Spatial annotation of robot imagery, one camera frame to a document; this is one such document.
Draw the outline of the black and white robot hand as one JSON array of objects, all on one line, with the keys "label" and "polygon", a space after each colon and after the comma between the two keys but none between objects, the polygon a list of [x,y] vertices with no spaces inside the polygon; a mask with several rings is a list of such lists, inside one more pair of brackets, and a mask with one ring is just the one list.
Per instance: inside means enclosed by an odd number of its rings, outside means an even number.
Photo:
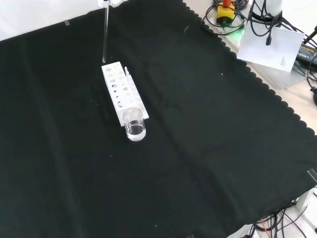
[{"label": "black and white robot hand", "polygon": [[118,7],[126,0],[98,0],[98,6],[101,8],[108,8],[109,6]]}]

